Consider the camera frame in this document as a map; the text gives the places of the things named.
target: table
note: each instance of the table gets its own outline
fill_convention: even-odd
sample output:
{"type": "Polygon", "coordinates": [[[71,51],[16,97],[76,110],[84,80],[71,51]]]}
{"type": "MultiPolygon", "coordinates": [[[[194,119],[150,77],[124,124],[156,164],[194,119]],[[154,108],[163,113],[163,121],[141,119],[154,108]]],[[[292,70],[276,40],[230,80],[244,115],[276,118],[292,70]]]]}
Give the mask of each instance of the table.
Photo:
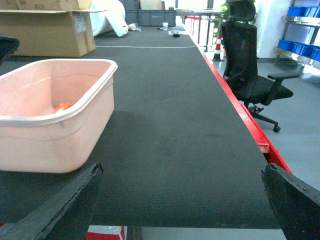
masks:
{"type": "MultiPolygon", "coordinates": [[[[22,219],[101,163],[93,225],[279,228],[261,178],[266,159],[190,37],[142,27],[95,42],[83,58],[119,66],[109,123],[74,172],[1,171],[0,223],[22,219]]],[[[40,59],[12,57],[0,74],[40,59]]]]}
{"type": "MultiPolygon", "coordinates": [[[[219,17],[221,14],[220,9],[176,9],[176,14],[182,16],[182,22],[185,23],[187,16],[199,16],[199,24],[198,24],[198,44],[200,43],[200,29],[201,29],[201,20],[202,16],[207,16],[210,18],[211,16],[219,17]]],[[[206,31],[206,45],[205,52],[208,51],[208,42],[209,42],[209,31],[210,31],[210,21],[208,21],[207,31],[206,31]]]]}

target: white line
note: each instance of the white line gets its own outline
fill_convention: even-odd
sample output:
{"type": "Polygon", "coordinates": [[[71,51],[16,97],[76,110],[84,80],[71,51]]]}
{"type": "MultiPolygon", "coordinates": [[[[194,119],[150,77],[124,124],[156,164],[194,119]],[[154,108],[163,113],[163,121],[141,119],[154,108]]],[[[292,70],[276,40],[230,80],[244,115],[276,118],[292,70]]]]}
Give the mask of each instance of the white line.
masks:
{"type": "Polygon", "coordinates": [[[189,49],[197,46],[95,46],[96,48],[132,48],[132,49],[189,49]]]}

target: metal shelf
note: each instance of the metal shelf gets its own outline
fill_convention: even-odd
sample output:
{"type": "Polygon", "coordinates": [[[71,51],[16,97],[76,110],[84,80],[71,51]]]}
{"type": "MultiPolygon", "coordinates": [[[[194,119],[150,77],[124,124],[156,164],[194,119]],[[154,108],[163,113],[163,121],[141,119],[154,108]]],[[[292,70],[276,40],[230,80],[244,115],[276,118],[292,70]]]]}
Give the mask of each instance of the metal shelf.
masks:
{"type": "Polygon", "coordinates": [[[308,27],[319,27],[320,28],[320,18],[319,17],[307,17],[307,16],[282,16],[281,20],[288,24],[297,24],[308,27]]]}
{"type": "Polygon", "coordinates": [[[291,51],[286,51],[281,48],[277,48],[276,46],[273,47],[273,51],[277,52],[278,55],[284,56],[288,59],[295,60],[295,61],[302,63],[302,64],[307,64],[311,67],[314,67],[314,68],[320,70],[320,61],[313,60],[313,59],[306,57],[306,56],[298,55],[298,54],[293,53],[291,51]]]}

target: red object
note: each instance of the red object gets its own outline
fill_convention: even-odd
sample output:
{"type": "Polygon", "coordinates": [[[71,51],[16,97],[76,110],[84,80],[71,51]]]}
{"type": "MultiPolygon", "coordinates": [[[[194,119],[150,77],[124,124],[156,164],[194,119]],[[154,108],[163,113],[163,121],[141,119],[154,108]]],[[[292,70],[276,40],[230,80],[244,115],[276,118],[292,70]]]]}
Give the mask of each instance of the red object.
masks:
{"type": "Polygon", "coordinates": [[[57,112],[66,110],[66,109],[70,108],[71,106],[72,106],[71,103],[63,101],[62,103],[59,104],[59,106],[56,107],[56,109],[53,111],[53,113],[55,114],[57,112]]]}
{"type": "Polygon", "coordinates": [[[216,40],[216,45],[215,45],[216,51],[221,51],[221,39],[222,39],[222,36],[219,34],[218,39],[216,40]]]}
{"type": "Polygon", "coordinates": [[[240,104],[238,99],[235,97],[229,85],[227,84],[226,80],[220,75],[220,73],[217,71],[217,69],[213,66],[213,64],[209,61],[209,59],[206,57],[204,53],[202,54],[202,56],[206,61],[206,63],[208,64],[209,68],[211,69],[213,75],[216,77],[216,79],[220,83],[222,89],[230,99],[234,108],[242,118],[244,124],[249,129],[255,142],[259,146],[261,152],[264,154],[268,164],[271,164],[271,163],[277,164],[279,167],[285,169],[286,171],[292,174],[292,171],[290,170],[290,168],[288,167],[284,159],[280,156],[278,150],[268,139],[268,137],[266,136],[264,131],[261,129],[259,124],[256,122],[254,117],[252,117],[248,109],[243,104],[240,104]]]}
{"type": "Polygon", "coordinates": [[[115,231],[114,229],[110,230],[109,226],[99,226],[99,228],[99,232],[90,232],[89,228],[85,240],[126,240],[126,229],[124,226],[111,227],[115,229],[120,228],[119,231],[115,231]]]}
{"type": "Polygon", "coordinates": [[[222,35],[219,34],[215,44],[215,51],[212,61],[213,62],[222,62],[223,58],[221,58],[221,39],[222,35]]]}
{"type": "Polygon", "coordinates": [[[193,20],[199,20],[198,16],[186,16],[186,19],[193,19],[193,20]]]}

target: red metal rail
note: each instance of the red metal rail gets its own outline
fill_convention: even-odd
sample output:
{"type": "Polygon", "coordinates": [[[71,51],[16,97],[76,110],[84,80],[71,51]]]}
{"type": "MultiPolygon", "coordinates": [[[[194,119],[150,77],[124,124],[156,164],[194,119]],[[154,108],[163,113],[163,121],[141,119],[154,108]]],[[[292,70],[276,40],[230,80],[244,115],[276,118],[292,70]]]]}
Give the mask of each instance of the red metal rail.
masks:
{"type": "Polygon", "coordinates": [[[249,129],[251,135],[253,136],[255,142],[259,146],[261,152],[264,154],[267,162],[277,164],[281,168],[285,169],[289,173],[292,174],[292,171],[286,164],[286,162],[283,160],[283,158],[280,156],[278,150],[275,148],[275,146],[271,143],[271,141],[268,139],[264,131],[261,129],[259,124],[256,122],[256,120],[252,117],[248,109],[241,104],[235,95],[232,93],[230,87],[228,86],[226,80],[220,75],[220,73],[217,71],[217,69],[214,67],[214,65],[209,61],[207,56],[203,53],[202,54],[204,60],[208,64],[209,68],[211,69],[213,75],[220,83],[222,89],[230,99],[231,103],[233,104],[234,108],[242,118],[244,124],[249,129]]]}

